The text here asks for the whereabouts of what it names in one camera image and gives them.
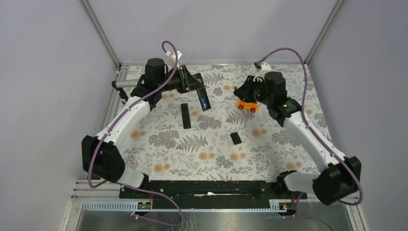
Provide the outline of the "blue battery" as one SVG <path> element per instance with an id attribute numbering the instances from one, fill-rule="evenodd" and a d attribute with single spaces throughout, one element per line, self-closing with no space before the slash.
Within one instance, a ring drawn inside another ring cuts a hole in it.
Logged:
<path id="1" fill-rule="evenodd" d="M 202 102 L 203 111 L 206 111 L 211 108 L 210 104 L 207 101 L 207 98 L 201 98 L 201 102 Z"/>

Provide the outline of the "black remote control back up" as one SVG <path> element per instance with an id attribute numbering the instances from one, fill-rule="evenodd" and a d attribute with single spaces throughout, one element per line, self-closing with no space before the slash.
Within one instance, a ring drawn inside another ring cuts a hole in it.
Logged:
<path id="1" fill-rule="evenodd" d="M 181 109 L 183 128 L 184 129 L 190 129 L 191 128 L 191 121 L 190 121 L 190 113 L 189 113 L 188 104 L 187 103 L 182 103 L 180 105 L 180 109 Z"/>

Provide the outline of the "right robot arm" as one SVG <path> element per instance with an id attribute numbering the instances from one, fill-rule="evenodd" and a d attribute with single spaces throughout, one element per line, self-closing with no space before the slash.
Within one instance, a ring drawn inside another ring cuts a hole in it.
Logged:
<path id="1" fill-rule="evenodd" d="M 294 192 L 315 195 L 320 202 L 331 205 L 359 192 L 357 205 L 363 199 L 359 182 L 361 162 L 347 157 L 333 146 L 309 121 L 302 106 L 288 97 L 286 81 L 280 72 L 269 71 L 264 76 L 248 76 L 233 94 L 245 103 L 261 103 L 269 115 L 293 135 L 312 157 L 318 174 L 286 171 L 277 177 L 276 192 L 282 198 Z"/>

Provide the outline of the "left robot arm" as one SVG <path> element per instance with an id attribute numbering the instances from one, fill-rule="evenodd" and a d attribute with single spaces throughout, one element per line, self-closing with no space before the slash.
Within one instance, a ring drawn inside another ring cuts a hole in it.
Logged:
<path id="1" fill-rule="evenodd" d="M 153 110 L 165 91 L 180 94 L 195 91 L 202 110 L 211 108 L 206 86 L 200 73 L 191 74 L 185 65 L 170 69 L 164 60 L 151 58 L 138 80 L 113 81 L 126 103 L 118 115 L 95 136 L 85 136 L 81 142 L 82 167 L 90 179 L 93 175 L 131 187 L 138 198 L 149 193 L 145 175 L 126 166 L 120 150 L 135 126 Z"/>

